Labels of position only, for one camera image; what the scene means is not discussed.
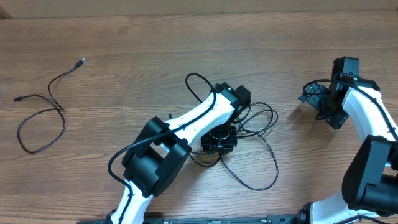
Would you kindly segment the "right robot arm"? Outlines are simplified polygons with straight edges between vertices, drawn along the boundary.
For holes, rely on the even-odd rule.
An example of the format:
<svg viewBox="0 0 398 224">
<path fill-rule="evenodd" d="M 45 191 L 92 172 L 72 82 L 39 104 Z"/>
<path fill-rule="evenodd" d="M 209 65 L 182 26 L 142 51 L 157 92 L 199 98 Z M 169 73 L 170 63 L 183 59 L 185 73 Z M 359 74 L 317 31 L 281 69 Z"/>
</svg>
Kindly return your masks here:
<svg viewBox="0 0 398 224">
<path fill-rule="evenodd" d="M 382 102 L 374 80 L 361 78 L 359 59 L 341 57 L 333 61 L 329 86 L 319 79 L 306 83 L 300 96 L 333 129 L 347 119 L 353 121 L 361 147 L 343 177 L 341 190 L 317 202 L 307 203 L 292 223 L 354 223 L 397 214 L 397 125 Z"/>
</svg>

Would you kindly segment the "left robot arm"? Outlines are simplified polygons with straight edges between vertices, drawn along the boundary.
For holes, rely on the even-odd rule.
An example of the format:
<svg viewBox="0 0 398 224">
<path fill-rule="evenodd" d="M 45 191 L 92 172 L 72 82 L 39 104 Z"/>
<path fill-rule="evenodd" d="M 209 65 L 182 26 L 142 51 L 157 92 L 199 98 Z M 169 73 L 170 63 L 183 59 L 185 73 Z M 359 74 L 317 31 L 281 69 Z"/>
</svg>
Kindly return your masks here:
<svg viewBox="0 0 398 224">
<path fill-rule="evenodd" d="M 121 150 L 125 168 L 118 182 L 125 186 L 107 223 L 143 223 L 150 201 L 176 178 L 190 155 L 191 143 L 214 128 L 232 122 L 249 106 L 251 92 L 227 83 L 216 84 L 207 99 L 178 118 L 146 123 L 134 143 Z"/>
</svg>

